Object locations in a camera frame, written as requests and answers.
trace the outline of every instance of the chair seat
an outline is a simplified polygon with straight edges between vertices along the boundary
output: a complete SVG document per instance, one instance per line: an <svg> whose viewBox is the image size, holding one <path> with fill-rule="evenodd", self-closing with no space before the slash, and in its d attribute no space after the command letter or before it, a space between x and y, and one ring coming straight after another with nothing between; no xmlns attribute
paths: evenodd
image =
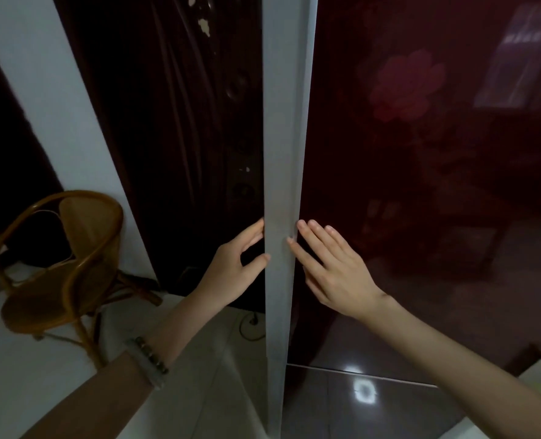
<svg viewBox="0 0 541 439"><path fill-rule="evenodd" d="M77 261L51 267L16 288L1 310L6 327L17 333L38 334L73 322L62 303L62 285ZM78 286L77 316L95 310L109 295L116 270L98 263L84 273Z"/></svg>

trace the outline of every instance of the white wall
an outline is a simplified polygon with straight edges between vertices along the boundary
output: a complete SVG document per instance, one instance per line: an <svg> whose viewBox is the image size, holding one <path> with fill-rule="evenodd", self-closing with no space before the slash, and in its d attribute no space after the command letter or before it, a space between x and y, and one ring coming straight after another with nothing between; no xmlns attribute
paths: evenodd
<svg viewBox="0 0 541 439"><path fill-rule="evenodd" d="M0 66L63 188L120 201L120 267L155 277L53 0L0 0Z"/></svg>

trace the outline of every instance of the peeling paint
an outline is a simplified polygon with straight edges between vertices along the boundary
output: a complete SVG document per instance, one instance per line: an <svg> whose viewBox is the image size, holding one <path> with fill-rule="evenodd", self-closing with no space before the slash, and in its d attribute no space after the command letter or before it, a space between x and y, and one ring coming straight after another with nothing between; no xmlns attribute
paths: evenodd
<svg viewBox="0 0 541 439"><path fill-rule="evenodd" d="M201 31L207 35L208 37L210 36L210 24L207 22L206 19L199 19L197 21L197 24L199 24L199 27L201 27Z"/></svg>

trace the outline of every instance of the right hand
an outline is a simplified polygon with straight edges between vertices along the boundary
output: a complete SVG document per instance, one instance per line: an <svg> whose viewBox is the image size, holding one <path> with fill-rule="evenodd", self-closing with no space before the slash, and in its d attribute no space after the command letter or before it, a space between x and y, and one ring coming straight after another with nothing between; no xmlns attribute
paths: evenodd
<svg viewBox="0 0 541 439"><path fill-rule="evenodd" d="M297 222L300 234L323 265L290 237L287 243L305 270L305 283L319 302L346 316L361 319L386 296L377 287L364 261L332 227L315 220Z"/></svg>

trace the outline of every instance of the left hand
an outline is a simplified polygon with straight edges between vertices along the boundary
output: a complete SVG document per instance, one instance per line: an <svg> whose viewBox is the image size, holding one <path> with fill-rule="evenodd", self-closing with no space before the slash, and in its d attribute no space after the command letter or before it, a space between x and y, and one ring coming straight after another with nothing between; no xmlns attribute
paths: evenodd
<svg viewBox="0 0 541 439"><path fill-rule="evenodd" d="M260 219L221 245L194 292L207 294L222 307L240 297L271 260L270 254L261 254L243 266L240 254L264 237L265 221Z"/></svg>

